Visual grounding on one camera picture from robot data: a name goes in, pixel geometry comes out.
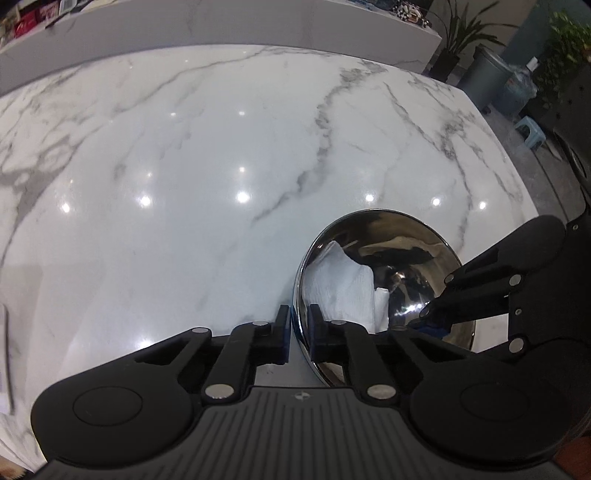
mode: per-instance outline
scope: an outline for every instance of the concrete floor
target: concrete floor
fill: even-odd
[[[456,86],[465,70],[457,67],[448,79]],[[508,119],[490,106],[484,118],[509,154],[540,215],[554,215],[563,222],[583,213],[584,200],[579,182],[561,149],[549,136],[535,152],[526,148],[513,130],[519,118]]]

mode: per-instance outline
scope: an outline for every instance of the blue stool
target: blue stool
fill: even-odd
[[[525,146],[531,150],[535,150],[546,141],[546,135],[542,132],[540,126],[529,116],[523,117],[514,128],[520,133],[528,134],[525,139]]]

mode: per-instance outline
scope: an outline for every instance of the blue plastic container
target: blue plastic container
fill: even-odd
[[[537,94],[537,88],[526,72],[515,72],[499,91],[492,105],[507,117],[517,115]]]

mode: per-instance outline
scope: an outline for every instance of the silver rivet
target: silver rivet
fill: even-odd
[[[214,383],[213,385],[209,385],[205,389],[205,394],[209,398],[215,398],[217,400],[228,398],[234,393],[234,389],[230,385],[226,385],[225,383]]]
[[[521,282],[521,275],[519,275],[518,273],[516,273],[515,275],[513,275],[509,279],[509,285],[511,285],[511,287],[515,287],[516,285],[519,285],[520,282]]]
[[[377,400],[387,400],[396,395],[396,389],[390,385],[372,385],[368,388],[368,395]]]
[[[511,353],[519,353],[523,350],[524,345],[525,342],[523,341],[523,338],[513,338],[513,340],[509,344],[509,351]]]

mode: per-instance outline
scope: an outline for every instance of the marble surface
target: marble surface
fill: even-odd
[[[92,7],[0,50],[0,94],[91,60],[196,44],[312,48],[421,73],[441,42],[430,28],[346,0],[118,0]]]
[[[43,389],[194,326],[272,319],[338,217],[400,210],[466,262],[537,214],[463,92],[283,47],[146,51],[31,83],[0,98],[0,168],[0,453],[30,468]],[[504,339],[481,323],[475,349]],[[257,381],[315,377],[292,345]]]

